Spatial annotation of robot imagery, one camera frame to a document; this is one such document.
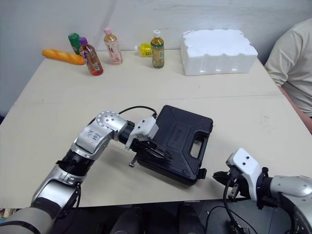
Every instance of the yellow bottle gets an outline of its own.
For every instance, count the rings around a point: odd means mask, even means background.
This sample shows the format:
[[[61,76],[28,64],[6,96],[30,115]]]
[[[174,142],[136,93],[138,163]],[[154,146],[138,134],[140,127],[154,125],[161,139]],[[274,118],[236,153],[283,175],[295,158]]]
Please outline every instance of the yellow bottle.
[[[151,57],[152,56],[152,49],[150,43],[142,43],[139,46],[135,46],[135,51],[137,51],[143,57]]]
[[[160,31],[154,30],[154,38],[151,41],[152,62],[156,68],[161,68],[165,63],[164,40],[160,38]]]

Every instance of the bottle label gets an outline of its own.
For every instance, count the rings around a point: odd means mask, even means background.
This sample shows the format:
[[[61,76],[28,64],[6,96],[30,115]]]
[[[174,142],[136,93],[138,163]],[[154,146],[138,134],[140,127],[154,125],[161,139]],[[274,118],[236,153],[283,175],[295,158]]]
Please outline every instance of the bottle label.
[[[113,42],[106,42],[105,45],[107,46],[109,57],[112,63],[119,63],[121,61],[121,52],[119,43],[117,40]]]
[[[164,55],[164,45],[152,44],[152,61],[154,67],[163,67],[165,55]]]
[[[98,57],[94,52],[81,51],[80,55],[83,57],[89,70],[99,71],[102,66],[98,61]]]

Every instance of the beige shirt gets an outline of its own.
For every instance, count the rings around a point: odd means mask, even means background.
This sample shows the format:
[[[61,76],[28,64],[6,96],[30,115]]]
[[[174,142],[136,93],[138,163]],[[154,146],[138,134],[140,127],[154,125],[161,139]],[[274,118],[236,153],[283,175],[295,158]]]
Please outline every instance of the beige shirt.
[[[312,117],[312,18],[277,40],[265,68],[302,112]]]

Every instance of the black cable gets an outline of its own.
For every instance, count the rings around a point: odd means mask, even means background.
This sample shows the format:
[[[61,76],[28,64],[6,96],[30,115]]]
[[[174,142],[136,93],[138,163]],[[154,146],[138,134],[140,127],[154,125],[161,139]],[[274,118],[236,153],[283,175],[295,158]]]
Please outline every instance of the black cable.
[[[126,111],[129,111],[129,110],[132,110],[132,109],[135,109],[135,108],[144,108],[144,109],[148,109],[148,110],[150,110],[150,111],[153,111],[153,112],[154,112],[153,117],[154,117],[154,118],[157,117],[157,112],[156,112],[156,110],[154,110],[153,108],[148,107],[148,106],[132,106],[132,107],[129,107],[129,108],[127,108],[127,109],[124,109],[123,111],[120,111],[118,114],[121,115],[122,113],[124,113],[124,112],[126,112]]]
[[[79,207],[79,203],[80,203],[80,198],[81,198],[81,186],[80,184],[77,185],[78,187],[78,199],[77,199],[77,205],[75,207],[75,210],[74,210],[74,214],[72,216],[72,219],[70,221],[70,223],[68,224],[68,226],[65,228],[65,230],[62,232],[63,234],[67,233],[68,229],[71,227],[72,223],[74,222],[74,219],[77,215],[77,210],[78,210],[78,207]]]
[[[229,217],[230,217],[232,223],[233,223],[234,225],[237,225],[237,226],[238,226],[238,223],[237,223],[236,220],[234,219],[234,217],[233,217],[233,215],[232,215],[232,213],[231,213],[231,211],[230,211],[228,202],[227,202],[227,200],[226,200],[226,196],[227,196],[227,194],[228,194],[228,189],[229,189],[230,183],[231,183],[231,180],[229,179],[228,182],[226,183],[225,189],[224,189],[224,191],[223,191],[223,203],[224,203],[224,207],[225,207],[225,209],[226,209],[226,212],[228,213],[228,215],[229,215]]]
[[[207,232],[207,229],[208,229],[208,221],[209,221],[209,217],[210,217],[210,214],[211,212],[216,209],[216,208],[225,208],[225,206],[215,206],[213,207],[210,211],[209,211],[209,214],[207,216],[207,219],[206,219],[206,226],[205,226],[205,231]],[[258,232],[254,229],[254,227],[249,223],[247,222],[246,220],[244,220],[241,216],[239,216],[237,213],[235,213],[234,211],[230,210],[231,213],[233,213],[234,215],[236,215],[238,218],[240,218],[241,220],[243,220],[253,231],[255,234],[258,234]]]

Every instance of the purple bottle cap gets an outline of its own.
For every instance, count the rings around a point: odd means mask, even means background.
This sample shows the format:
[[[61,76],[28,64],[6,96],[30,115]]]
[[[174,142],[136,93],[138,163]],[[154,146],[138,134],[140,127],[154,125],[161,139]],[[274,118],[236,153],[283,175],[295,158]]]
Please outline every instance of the purple bottle cap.
[[[87,41],[86,38],[79,38],[79,42],[80,42],[81,45],[86,45],[86,44],[88,44],[88,41]]]

